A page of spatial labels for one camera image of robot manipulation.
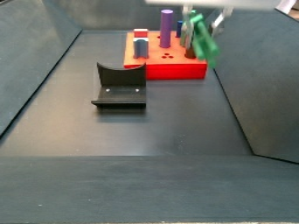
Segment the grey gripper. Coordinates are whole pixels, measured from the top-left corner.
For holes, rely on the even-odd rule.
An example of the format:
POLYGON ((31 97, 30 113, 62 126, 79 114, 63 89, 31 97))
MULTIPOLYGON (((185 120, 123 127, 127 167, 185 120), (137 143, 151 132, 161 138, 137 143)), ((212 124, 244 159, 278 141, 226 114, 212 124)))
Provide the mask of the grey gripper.
POLYGON ((210 22, 210 35, 216 37, 225 30, 225 20, 232 16, 234 8, 246 10, 273 10, 281 0, 145 0, 149 4, 185 5, 182 15, 185 20, 185 47, 192 48, 193 44, 193 6, 201 7, 226 7, 217 9, 213 13, 210 22))

